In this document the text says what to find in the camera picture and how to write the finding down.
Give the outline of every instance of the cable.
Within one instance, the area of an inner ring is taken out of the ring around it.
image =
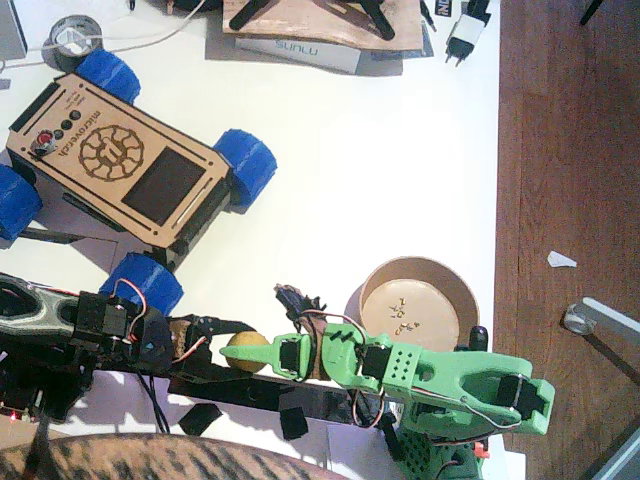
[[[27,283],[32,287],[42,288],[42,289],[47,290],[49,292],[62,293],[62,294],[65,294],[65,295],[72,295],[74,297],[79,297],[80,296],[78,293],[70,292],[69,290],[63,290],[62,288],[55,288],[55,287],[52,287],[50,285],[45,285],[44,283],[38,283],[38,282],[27,282]]]
[[[440,478],[440,475],[442,474],[442,472],[444,472],[445,468],[453,467],[454,465],[460,465],[460,462],[457,462],[456,460],[451,460],[450,462],[444,463],[440,467],[440,470],[438,470],[438,474],[436,475],[435,480],[438,480],[438,478]]]
[[[140,48],[140,47],[146,47],[146,46],[149,46],[149,45],[154,45],[156,43],[163,42],[164,40],[167,40],[168,38],[173,37],[176,33],[181,32],[182,30],[184,30],[184,28],[191,21],[191,18],[196,13],[198,13],[200,8],[202,8],[202,5],[204,5],[204,2],[206,2],[206,0],[200,0],[200,3],[198,3],[198,5],[196,5],[196,7],[193,10],[191,10],[189,15],[187,15],[185,17],[185,19],[178,26],[178,28],[173,29],[173,30],[164,30],[162,32],[156,32],[156,33],[147,34],[147,35],[133,35],[133,36],[129,36],[129,37],[107,37],[105,35],[87,35],[85,37],[80,37],[80,38],[77,38],[75,40],[69,40],[68,42],[64,42],[64,43],[55,43],[55,44],[52,44],[52,45],[44,45],[42,47],[30,48],[29,52],[40,52],[40,51],[43,51],[43,50],[53,50],[53,49],[56,49],[58,47],[63,47],[65,45],[71,45],[73,43],[78,43],[78,42],[81,42],[83,40],[98,40],[98,39],[102,39],[102,40],[144,40],[146,38],[155,38],[155,37],[158,37],[160,35],[164,35],[162,38],[157,39],[156,41],[148,43],[148,44],[132,45],[132,46],[129,46],[129,47],[123,47],[121,49],[116,49],[116,50],[112,50],[112,51],[113,52],[124,52],[126,50],[133,50],[134,48]]]
[[[0,292],[4,292],[8,295],[11,295],[13,298],[18,298],[18,299],[20,298],[20,295],[18,295],[13,290],[9,290],[8,288],[0,288]]]
[[[158,407],[158,415],[160,416],[160,419],[162,420],[166,433],[171,433],[170,428],[169,428],[169,422],[167,421],[167,417],[165,416],[164,412],[162,411],[162,408],[160,407],[160,403],[158,403],[158,395],[156,394],[156,384],[155,384],[155,377],[153,375],[149,375],[149,388],[151,389],[151,393],[153,394],[153,398],[156,401],[156,405]]]
[[[420,393],[422,395],[426,395],[428,397],[432,397],[432,398],[438,398],[441,400],[448,400],[448,401],[456,401],[454,398],[452,397],[447,397],[446,395],[441,395],[439,393],[436,392],[432,392],[430,390],[425,390],[424,388],[420,388],[420,387],[412,387],[411,391],[416,392],[416,393]],[[435,443],[434,445],[436,446],[440,446],[440,445],[461,445],[463,443],[469,443],[471,441],[478,441],[484,438],[487,438],[490,435],[493,435],[497,430],[512,430],[516,427],[519,427],[522,424],[522,420],[518,420],[515,423],[511,423],[509,425],[500,425],[499,423],[496,423],[494,420],[492,420],[491,418],[489,418],[487,415],[485,415],[484,413],[476,410],[475,408],[473,408],[471,405],[469,405],[469,399],[465,396],[460,397],[460,400],[458,400],[467,410],[469,410],[471,413],[473,413],[474,415],[479,416],[480,418],[484,419],[485,421],[489,422],[491,424],[491,426],[493,426],[493,430],[486,433],[486,434],[482,434],[478,437],[470,437],[464,440],[454,440],[454,441],[444,441],[444,442],[438,442]]]
[[[133,328],[136,326],[136,322],[138,321],[138,319],[142,318],[144,314],[147,313],[147,299],[145,298],[142,291],[138,287],[136,287],[133,284],[133,282],[131,282],[130,280],[127,280],[126,278],[119,278],[118,280],[116,280],[116,283],[113,284],[113,292],[111,292],[111,298],[116,296],[116,291],[118,290],[118,283],[120,282],[123,282],[129,285],[133,289],[133,291],[136,292],[136,295],[140,297],[140,301],[142,302],[142,310],[136,316],[136,318],[133,319],[133,321],[131,322],[131,325],[129,325],[129,332],[127,333],[127,338],[135,339],[135,337],[132,336]]]
[[[378,422],[380,421],[380,419],[382,418],[382,414],[384,413],[385,391],[384,391],[384,388],[380,391],[380,405],[378,407],[378,414],[376,415],[376,418],[374,418],[373,422],[371,422],[366,427],[364,425],[358,424],[358,418],[357,418],[357,415],[356,415],[356,402],[358,400],[358,395],[360,395],[361,393],[362,392],[360,392],[360,390],[356,390],[356,393],[353,396],[353,401],[351,403],[351,417],[353,418],[353,423],[355,423],[356,426],[358,426],[360,428],[364,428],[365,430],[368,430],[370,428],[375,427],[378,424]]]
[[[206,341],[207,341],[207,337],[200,337],[198,341],[194,343],[189,350],[187,350],[182,356],[176,358],[171,363],[179,363],[179,362],[182,362],[183,360],[186,360],[190,355],[193,355],[193,352],[195,352],[200,345],[202,345]]]
[[[154,389],[152,391],[151,387],[147,385],[147,382],[144,381],[144,378],[142,377],[140,370],[136,370],[135,373],[136,373],[136,376],[138,377],[138,380],[144,387],[145,392],[147,392],[147,395],[151,399],[151,404],[153,405],[153,413],[156,417],[156,424],[158,425],[158,430],[160,430],[160,433],[170,433],[169,422],[167,422],[167,417],[165,417],[164,412],[162,411],[162,408],[160,408],[160,405],[158,404],[158,399],[155,395],[155,384],[154,384]],[[153,376],[150,376],[149,383],[152,384],[152,382],[153,382]]]
[[[149,43],[142,43],[139,45],[131,45],[128,47],[122,47],[122,48],[117,48],[115,50],[108,50],[110,52],[113,53],[118,53],[118,52],[127,52],[129,50],[136,50],[138,48],[144,48],[144,47],[150,47],[152,45],[157,45],[158,43],[164,42],[165,40],[168,40],[169,38],[173,37],[175,34],[181,32],[182,30],[185,29],[185,27],[189,24],[189,22],[191,21],[191,18],[198,13],[198,11],[202,8],[202,6],[204,5],[204,3],[206,2],[206,0],[200,0],[200,3],[198,3],[198,5],[196,5],[196,7],[191,10],[191,12],[185,17],[185,19],[182,21],[182,23],[174,30],[165,30],[165,32],[168,32],[166,35],[164,35],[163,37],[154,40],[152,42]],[[56,43],[56,44],[52,44],[52,45],[44,45],[42,47],[37,47],[37,48],[30,48],[28,51],[29,52],[39,52],[39,51],[43,51],[43,50],[53,50],[55,48],[64,46],[64,45],[70,45],[72,43],[78,43],[79,41],[82,40],[91,40],[91,39],[98,39],[101,38],[103,40],[141,40],[144,38],[155,38],[159,35],[163,35],[165,32],[157,32],[154,34],[148,34],[148,35],[137,35],[137,36],[131,36],[131,37],[106,37],[103,35],[87,35],[86,37],[82,37],[82,38],[78,38],[76,40],[71,40],[68,42],[64,42],[64,43]],[[45,65],[46,62],[32,62],[32,63],[17,63],[14,65],[6,65],[6,62],[3,61],[2,64],[2,68],[0,68],[0,73],[2,73],[3,70],[5,69],[10,69],[10,68],[22,68],[22,67],[35,67],[37,65]]]
[[[351,325],[353,325],[354,327],[356,327],[358,329],[358,331],[360,332],[360,335],[362,335],[362,343],[367,341],[367,332],[365,331],[364,328],[362,328],[362,326],[358,322],[356,322],[351,317],[348,317],[346,315],[341,315],[339,313],[327,313],[327,312],[323,312],[322,310],[315,310],[315,309],[305,310],[304,312],[301,313],[301,315],[305,315],[305,314],[308,314],[308,313],[313,313],[315,315],[324,315],[326,317],[342,318],[343,320],[346,320],[347,322],[349,322]]]

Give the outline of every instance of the blue wheel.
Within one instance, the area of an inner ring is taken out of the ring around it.
[[[42,208],[42,200],[24,178],[0,165],[0,238],[13,242]]]
[[[213,149],[229,162],[233,170],[231,203],[248,207],[276,172],[275,157],[264,143],[242,130],[227,130]]]
[[[76,73],[131,105],[140,93],[140,81],[133,70],[106,50],[94,50],[87,55],[84,62],[76,68]]]
[[[114,293],[116,281],[120,278],[127,279],[138,287],[147,304],[160,310],[164,316],[171,313],[184,293],[173,273],[140,253],[128,253],[100,287],[100,293]],[[125,282],[118,283],[115,294],[138,305],[142,304],[138,294]]]

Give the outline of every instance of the cardboard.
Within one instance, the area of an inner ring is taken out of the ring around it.
[[[211,12],[208,17],[207,39],[205,44],[205,59],[216,61],[232,62],[253,62],[253,63],[277,63],[277,64],[299,64],[299,60],[284,57],[276,57],[271,54],[255,52],[238,48],[237,40],[244,38],[242,35],[223,33],[222,31],[222,11]],[[358,66],[355,74],[363,77],[389,77],[402,75],[402,58],[393,55],[392,58],[380,60],[374,58],[377,52],[361,51]]]
[[[382,13],[396,35],[384,40],[369,15],[357,3],[339,0],[272,0],[239,32],[229,21],[248,3],[247,0],[225,0],[223,29],[225,33],[317,40],[362,50],[420,50],[420,3],[385,0]]]

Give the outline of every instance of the tiger-striped fabric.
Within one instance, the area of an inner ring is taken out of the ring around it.
[[[49,442],[63,479],[342,479],[320,467],[253,447],[198,437],[109,434]],[[0,452],[0,479],[21,479],[30,446]],[[39,470],[29,478],[49,479]]]

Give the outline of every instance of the wooden bowl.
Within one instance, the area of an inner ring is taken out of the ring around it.
[[[478,324],[467,284],[450,268],[423,257],[400,257],[379,266],[362,287],[360,318],[369,335],[389,335],[436,352],[466,344]]]

